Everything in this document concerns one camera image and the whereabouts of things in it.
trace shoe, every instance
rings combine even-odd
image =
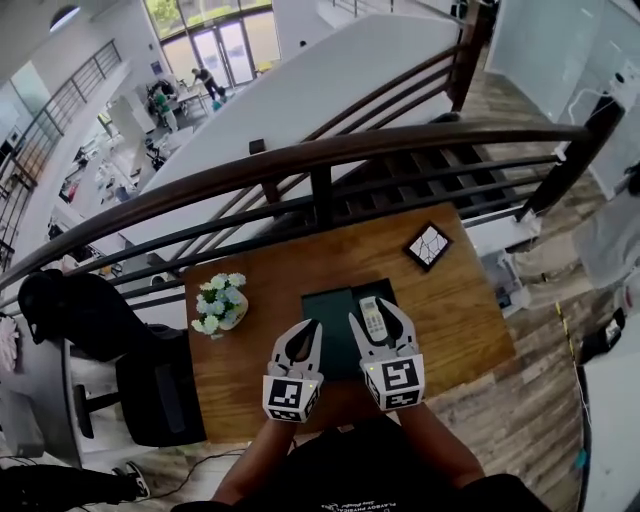
[[[148,498],[149,496],[151,496],[151,491],[149,490],[149,486],[142,476],[140,468],[131,461],[127,462],[125,464],[125,467],[127,468],[127,474],[136,479],[136,484],[138,485],[139,489],[138,498]]]

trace glass door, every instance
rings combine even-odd
[[[253,66],[241,23],[241,21],[234,21],[217,28],[234,85],[253,80]]]
[[[193,37],[193,42],[198,50],[200,61],[207,68],[216,83],[224,88],[229,87],[231,81],[229,73],[223,61],[219,41],[213,30],[201,32]]]

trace cable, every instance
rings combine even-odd
[[[160,498],[166,498],[167,496],[171,496],[172,494],[175,494],[177,492],[180,492],[182,490],[182,488],[187,484],[187,482],[189,481],[189,478],[191,478],[191,475],[193,474],[193,472],[195,471],[195,469],[202,464],[203,462],[206,462],[210,459],[219,459],[220,457],[227,457],[227,456],[232,456],[232,455],[242,455],[245,452],[245,450],[243,449],[236,449],[236,450],[229,450],[228,452],[224,452],[224,453],[220,453],[218,455],[209,455],[208,457],[205,457],[204,459],[196,462],[192,468],[189,470],[189,473],[187,473],[186,478],[182,481],[182,483],[173,491],[169,491],[166,492],[164,494],[159,494],[158,496],[149,496],[148,498],[142,498],[141,500],[136,500],[134,503],[142,503],[143,501],[149,501],[149,500],[158,500]]]

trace remote control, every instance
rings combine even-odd
[[[384,340],[387,337],[387,327],[384,325],[382,314],[376,304],[376,298],[371,296],[362,299],[360,310],[371,339],[375,342]]]

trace office desk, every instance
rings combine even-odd
[[[432,221],[453,245],[425,273],[403,247]],[[262,376],[276,338],[303,319],[300,297],[388,277],[416,326],[428,396],[477,379],[514,349],[484,271],[452,205],[356,224],[224,258],[185,273],[187,316],[197,318],[199,285],[219,272],[247,277],[244,320],[212,341],[189,330],[209,441],[251,439],[265,421]],[[326,382],[302,432],[379,414],[360,381]]]

